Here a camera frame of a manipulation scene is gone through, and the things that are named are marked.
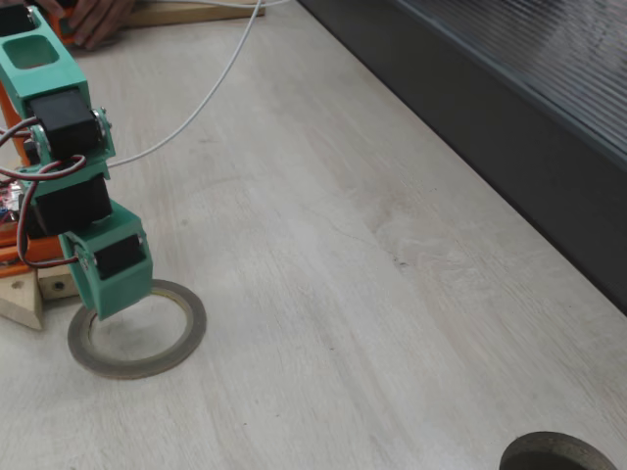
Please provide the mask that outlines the person's bare hand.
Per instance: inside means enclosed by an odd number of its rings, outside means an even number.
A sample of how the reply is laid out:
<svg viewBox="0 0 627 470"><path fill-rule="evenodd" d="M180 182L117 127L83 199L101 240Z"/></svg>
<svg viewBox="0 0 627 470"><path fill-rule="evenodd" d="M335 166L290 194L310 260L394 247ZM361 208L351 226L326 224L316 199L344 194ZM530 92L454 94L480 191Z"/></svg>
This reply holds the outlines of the person's bare hand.
<svg viewBox="0 0 627 470"><path fill-rule="evenodd" d="M126 22L133 0L78 0L65 7L62 1L36 1L56 19L67 19L73 44L92 49L110 38Z"/></svg>

